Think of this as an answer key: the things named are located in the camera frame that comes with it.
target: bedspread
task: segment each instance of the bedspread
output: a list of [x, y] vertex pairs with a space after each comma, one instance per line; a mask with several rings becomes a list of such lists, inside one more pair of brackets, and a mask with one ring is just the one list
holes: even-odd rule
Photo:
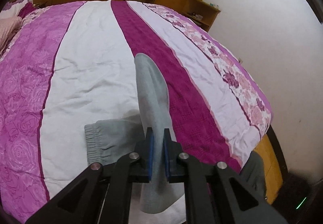
[[[21, 222], [87, 167], [84, 125], [139, 114], [134, 56], [163, 74], [185, 152], [239, 172], [272, 119], [270, 104], [231, 52], [157, 5], [73, 2], [39, 9], [0, 60], [0, 194]], [[130, 223], [179, 223], [181, 198]]]

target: gray cloth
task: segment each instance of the gray cloth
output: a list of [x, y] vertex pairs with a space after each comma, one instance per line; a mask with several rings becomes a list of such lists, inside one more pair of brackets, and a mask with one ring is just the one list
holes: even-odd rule
[[167, 84], [160, 70], [145, 54], [135, 57], [136, 81], [140, 116], [98, 121], [86, 125], [88, 163], [103, 165], [116, 162], [134, 150], [135, 143], [144, 139], [147, 128], [154, 132], [153, 169], [150, 183], [143, 184], [140, 209], [155, 214], [166, 210], [184, 194], [182, 183], [169, 184], [163, 158], [164, 129], [169, 128], [176, 141], [169, 114]]
[[240, 172], [240, 176], [252, 186], [260, 196], [263, 198], [266, 197], [264, 161], [258, 153], [254, 151], [251, 152], [247, 163]]

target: yellow floor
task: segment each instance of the yellow floor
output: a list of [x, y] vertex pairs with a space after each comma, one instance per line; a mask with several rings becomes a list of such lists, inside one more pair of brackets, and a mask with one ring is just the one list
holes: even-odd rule
[[267, 201], [272, 204], [277, 196], [277, 192], [283, 184], [280, 167], [274, 153], [273, 147], [267, 135], [256, 146], [255, 151], [264, 161], [264, 173], [266, 176]]

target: floral pattern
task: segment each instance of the floral pattern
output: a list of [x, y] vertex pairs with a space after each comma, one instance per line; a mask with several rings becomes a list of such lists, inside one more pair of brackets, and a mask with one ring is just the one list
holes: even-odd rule
[[182, 20], [176, 13], [170, 12], [170, 10], [164, 6], [152, 6], [145, 3], [144, 5], [172, 23], [174, 28], [180, 30], [209, 59], [211, 59], [215, 68], [222, 76], [223, 80], [228, 83], [232, 93], [239, 101], [245, 115], [250, 120], [250, 124], [257, 127], [259, 134], [262, 137], [269, 127], [272, 114], [260, 100], [251, 81], [246, 78], [239, 67], [224, 54], [213, 41], [209, 40], [204, 34], [198, 31], [189, 20]]
[[84, 2], [47, 7], [25, 17], [0, 62], [0, 192], [4, 210], [24, 223], [48, 200], [39, 126], [54, 56]]

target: silver bolt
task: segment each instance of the silver bolt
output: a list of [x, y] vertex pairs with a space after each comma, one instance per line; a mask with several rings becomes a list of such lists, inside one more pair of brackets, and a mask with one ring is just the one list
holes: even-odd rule
[[131, 152], [131, 153], [129, 154], [129, 157], [130, 157], [131, 159], [137, 159], [137, 158], [139, 157], [139, 154], [138, 154], [137, 152]]
[[189, 154], [187, 154], [187, 153], [185, 153], [185, 152], [180, 153], [178, 156], [179, 156], [181, 159], [188, 159], [188, 158], [190, 157], [190, 155], [189, 155]]
[[217, 163], [217, 166], [219, 169], [226, 169], [228, 165], [226, 164], [226, 162], [220, 161]]
[[91, 164], [91, 169], [92, 169], [92, 170], [99, 170], [99, 169], [100, 169], [100, 167], [101, 167], [101, 165], [100, 165], [100, 163], [98, 163], [98, 162], [95, 162], [95, 163], [92, 163], [92, 164]]

